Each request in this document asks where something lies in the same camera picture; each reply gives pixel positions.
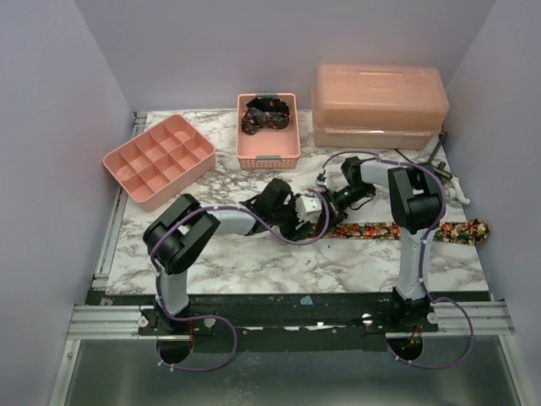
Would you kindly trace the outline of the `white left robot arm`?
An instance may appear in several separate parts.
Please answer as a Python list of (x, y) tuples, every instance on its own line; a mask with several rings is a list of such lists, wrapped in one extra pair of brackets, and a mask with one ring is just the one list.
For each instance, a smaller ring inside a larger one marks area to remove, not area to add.
[(268, 231), (281, 241), (309, 245), (323, 237), (331, 219), (330, 204), (310, 190), (295, 195), (288, 183), (274, 178), (253, 198), (232, 206), (203, 205), (192, 195), (180, 195), (145, 231), (156, 268), (158, 323), (170, 334), (188, 321), (187, 275), (215, 235), (249, 236)]

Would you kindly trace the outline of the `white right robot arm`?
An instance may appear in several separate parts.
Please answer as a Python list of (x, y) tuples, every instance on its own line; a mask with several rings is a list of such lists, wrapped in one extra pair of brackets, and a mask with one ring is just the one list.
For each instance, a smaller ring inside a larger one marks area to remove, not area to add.
[(335, 192), (324, 187), (323, 199), (329, 211), (322, 211), (315, 232), (343, 221), (346, 209), (363, 197), (375, 195), (375, 187), (389, 192), (391, 215), (401, 240), (399, 274), (392, 289), (387, 317), (398, 331), (417, 325), (430, 309), (428, 276), (424, 268), (435, 229), (445, 214), (446, 197), (429, 164), (392, 162), (379, 157), (351, 156), (341, 165), (347, 186)]

